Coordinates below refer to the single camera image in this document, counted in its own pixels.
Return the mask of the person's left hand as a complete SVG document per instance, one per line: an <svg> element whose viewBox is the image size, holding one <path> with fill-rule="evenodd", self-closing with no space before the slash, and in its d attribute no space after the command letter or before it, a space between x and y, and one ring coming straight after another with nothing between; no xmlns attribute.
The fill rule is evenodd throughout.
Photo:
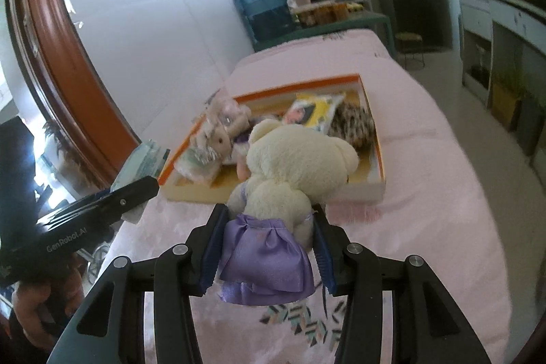
<svg viewBox="0 0 546 364"><path fill-rule="evenodd" d="M84 298L82 276L76 267L71 267L68 276L54 285L18 282L12 297L13 310L23 334L34 347L45 352L52 351L56 339L43 328L39 308L49 299L54 287L60 291L65 303L65 315L71 318Z"/></svg>

